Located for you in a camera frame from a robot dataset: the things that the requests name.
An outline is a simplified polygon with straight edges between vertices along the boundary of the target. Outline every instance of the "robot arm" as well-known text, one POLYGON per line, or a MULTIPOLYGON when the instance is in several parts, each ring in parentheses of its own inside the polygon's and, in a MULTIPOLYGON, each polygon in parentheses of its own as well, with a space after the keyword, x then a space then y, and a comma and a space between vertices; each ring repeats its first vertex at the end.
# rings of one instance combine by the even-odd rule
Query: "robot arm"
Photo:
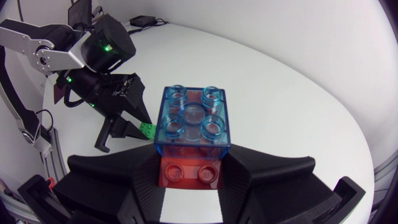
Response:
MULTIPOLYGON (((103 16, 91 33, 73 30, 67 25, 37 27, 25 22, 6 19, 0 23, 0 45, 27 56, 30 65, 44 75, 57 72, 57 86, 66 94, 73 90, 80 102, 87 102, 106 118, 96 147, 104 152, 109 134, 147 139, 131 122, 123 120, 127 111, 138 120, 151 123, 142 101, 145 86, 135 74, 112 75, 114 69, 129 60, 136 48, 124 27, 109 15, 103 16)), ((2 68, 0 92, 19 129, 29 143, 39 139, 40 124, 35 113, 20 101, 5 67, 2 68)), ((69 107, 76 106, 68 102, 69 107)))

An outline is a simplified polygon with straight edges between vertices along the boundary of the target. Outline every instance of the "wire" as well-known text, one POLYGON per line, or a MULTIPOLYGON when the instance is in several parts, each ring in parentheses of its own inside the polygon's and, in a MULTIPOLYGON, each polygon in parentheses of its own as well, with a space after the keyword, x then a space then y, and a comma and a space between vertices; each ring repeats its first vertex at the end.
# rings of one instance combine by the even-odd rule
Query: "wire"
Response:
POLYGON ((130 31, 128 31, 127 33, 129 34, 129 35, 131 35, 131 34, 135 34, 136 32, 141 32, 141 31, 143 31, 143 30, 147 30, 147 29, 149 29, 149 28, 151 28, 151 27, 154 27, 154 26, 162 26, 162 25, 165 25, 165 24, 168 24, 169 22, 167 22, 167 21, 164 21, 164 19, 156 19, 156 24, 154 24, 154 25, 150 25, 150 26, 147 26, 147 27, 145 27, 145 28, 140 28, 140 29, 134 29, 134 30, 130 30, 130 31))
POLYGON ((39 153, 40 153, 40 159, 42 160, 42 163, 44 164, 42 152, 39 152, 39 153))
POLYGON ((111 73, 111 72, 115 71, 115 70, 116 70, 117 68, 119 68, 120 65, 122 65, 123 63, 124 63, 123 61, 118 62, 114 67, 108 69, 108 71, 106 71, 106 72, 107 72, 107 73, 111 73))
POLYGON ((380 192, 380 191, 383 191, 383 190, 388 190, 388 189, 375 190, 374 193, 380 192))
POLYGON ((82 102, 84 102, 83 99, 80 99, 80 100, 74 101, 74 102, 69 101, 70 91, 71 91, 70 87, 67 86, 65 89, 65 96, 63 96, 63 103, 65 104, 65 106, 72 108, 72 107, 79 106, 82 102))
POLYGON ((54 118, 52 117, 51 112, 50 112, 49 110, 47 110, 47 109, 39 110, 39 111, 36 112, 36 114, 39 114, 39 113, 41 113, 41 112, 43 112, 43 111, 47 112, 47 113, 50 115, 50 117, 51 117, 51 126, 50 126, 50 128, 47 130, 47 131, 50 131, 50 130, 53 128, 53 125, 54 125, 54 118))
POLYGON ((21 1, 17 0, 17 2, 18 2, 19 18, 21 19, 21 22, 23 22, 24 21, 24 17, 22 16, 21 1))

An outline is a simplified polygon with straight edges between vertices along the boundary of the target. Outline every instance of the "green object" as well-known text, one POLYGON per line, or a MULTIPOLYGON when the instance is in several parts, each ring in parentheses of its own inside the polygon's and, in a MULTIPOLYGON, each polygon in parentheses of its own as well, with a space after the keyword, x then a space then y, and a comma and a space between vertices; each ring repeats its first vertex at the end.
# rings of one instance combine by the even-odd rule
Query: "green object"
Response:
POLYGON ((139 130, 149 139, 155 139, 156 125, 142 122, 139 130))

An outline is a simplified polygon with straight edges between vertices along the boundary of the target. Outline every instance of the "black cable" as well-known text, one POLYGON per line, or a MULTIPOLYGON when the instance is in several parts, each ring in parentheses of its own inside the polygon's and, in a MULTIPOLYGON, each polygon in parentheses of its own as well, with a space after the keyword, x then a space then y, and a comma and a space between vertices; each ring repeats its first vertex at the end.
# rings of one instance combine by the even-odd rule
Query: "black cable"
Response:
POLYGON ((374 211, 376 211, 377 209, 379 209, 381 203, 383 203, 383 200, 380 200, 380 202, 375 203, 374 205, 372 205, 371 213, 374 212, 374 211))
POLYGON ((82 102, 84 102, 83 99, 80 99, 80 100, 74 101, 74 102, 69 101, 70 91, 71 91, 70 87, 67 86, 65 88, 65 96, 63 97, 63 103, 65 104, 65 106, 72 108, 72 107, 79 106, 82 102))
POLYGON ((77 27, 81 27, 83 29, 94 29, 93 26, 89 26, 85 24, 84 22, 77 22, 72 26, 72 29, 76 29, 77 27))
POLYGON ((53 128, 53 125, 54 125, 54 118, 52 117, 51 112, 50 112, 49 110, 47 110, 47 109, 39 110, 39 111, 36 112, 36 114, 39 114, 39 113, 41 113, 41 112, 43 112, 43 111, 47 112, 47 113, 50 115, 50 117, 51 117, 51 126, 50 126, 50 128, 47 130, 47 131, 50 131, 50 130, 53 128))
POLYGON ((135 34, 136 32, 141 32, 141 31, 143 31, 143 30, 147 30, 147 29, 149 29, 149 28, 151 28, 151 27, 154 27, 154 26, 162 26, 162 25, 165 25, 165 24, 168 24, 168 23, 169 23, 169 22, 167 22, 167 21, 164 21, 164 19, 156 19, 156 22, 159 22, 159 20, 160 20, 161 24, 156 23, 156 24, 154 24, 154 25, 150 25, 150 26, 147 26, 147 27, 145 27, 145 28, 130 30, 130 31, 128 31, 127 33, 128 33, 129 35, 131 35, 131 34, 135 34))
POLYGON ((21 19, 21 22, 23 22, 23 21, 24 21, 24 18, 23 18, 23 16, 22 16, 21 1, 20 1, 20 0, 17 0, 17 2, 18 2, 19 18, 21 19))
POLYGON ((111 72, 115 71, 115 70, 116 70, 117 68, 119 68, 120 65, 122 65, 123 63, 124 63, 123 61, 120 61, 120 62, 117 63, 114 67, 108 69, 107 73, 111 73, 111 72))
POLYGON ((40 159, 42 160, 42 163, 44 164, 42 152, 39 152, 39 153, 40 153, 40 159))
POLYGON ((380 192, 380 191, 383 191, 383 190, 388 190, 388 189, 375 190, 374 193, 380 192))

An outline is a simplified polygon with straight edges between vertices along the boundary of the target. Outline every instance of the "red lego duplo brick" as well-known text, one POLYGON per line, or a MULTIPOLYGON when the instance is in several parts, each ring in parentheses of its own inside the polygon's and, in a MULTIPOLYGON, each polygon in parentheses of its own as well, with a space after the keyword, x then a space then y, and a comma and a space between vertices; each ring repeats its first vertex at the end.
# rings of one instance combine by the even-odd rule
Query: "red lego duplo brick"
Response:
POLYGON ((221 160, 162 157, 159 186, 211 190, 221 187, 221 160))

